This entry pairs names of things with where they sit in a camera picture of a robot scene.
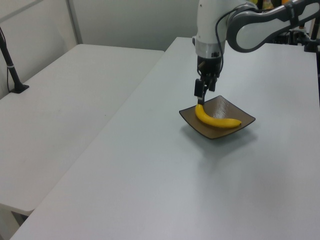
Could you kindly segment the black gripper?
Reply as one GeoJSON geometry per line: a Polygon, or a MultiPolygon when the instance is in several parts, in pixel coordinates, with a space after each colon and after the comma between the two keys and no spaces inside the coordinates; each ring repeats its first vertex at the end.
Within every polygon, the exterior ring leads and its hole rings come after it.
{"type": "Polygon", "coordinates": [[[203,79],[197,78],[194,85],[194,96],[197,97],[197,103],[203,105],[205,103],[205,95],[207,89],[209,91],[216,90],[216,83],[221,73],[223,58],[214,57],[214,58],[203,58],[197,57],[197,72],[200,76],[212,76],[209,78],[209,83],[207,85],[206,81],[203,79]]]}

